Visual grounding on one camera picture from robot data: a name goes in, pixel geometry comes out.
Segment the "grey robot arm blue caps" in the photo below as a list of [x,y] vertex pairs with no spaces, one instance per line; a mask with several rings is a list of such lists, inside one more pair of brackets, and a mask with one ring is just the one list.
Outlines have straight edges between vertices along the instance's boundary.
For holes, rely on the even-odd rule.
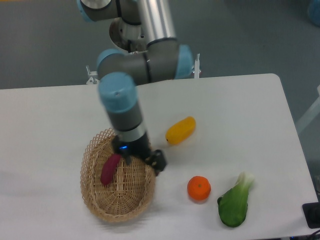
[[177,41],[167,0],[79,0],[82,17],[112,20],[123,46],[97,58],[98,93],[115,131],[112,147],[127,164],[138,157],[155,173],[166,167],[159,149],[152,150],[136,87],[183,79],[192,72],[193,55]]

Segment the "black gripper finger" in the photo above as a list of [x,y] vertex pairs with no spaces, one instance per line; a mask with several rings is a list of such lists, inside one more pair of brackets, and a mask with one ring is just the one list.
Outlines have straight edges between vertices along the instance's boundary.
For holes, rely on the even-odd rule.
[[153,168],[156,176],[158,176],[160,172],[163,172],[167,166],[165,155],[160,149],[151,151],[150,156],[146,158],[144,162]]
[[120,140],[120,137],[116,135],[112,141],[111,145],[113,148],[114,153],[120,155],[122,158],[124,158],[125,163],[127,165],[130,165],[132,163],[131,158],[131,151],[127,143]]

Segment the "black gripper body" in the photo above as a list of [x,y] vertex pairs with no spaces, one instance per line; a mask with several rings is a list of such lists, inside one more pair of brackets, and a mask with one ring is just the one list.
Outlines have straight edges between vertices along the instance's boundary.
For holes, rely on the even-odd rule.
[[151,155],[152,150],[149,146],[149,138],[146,132],[140,138],[134,141],[123,141],[123,142],[128,144],[128,147],[131,152],[131,156],[136,156],[144,160]]

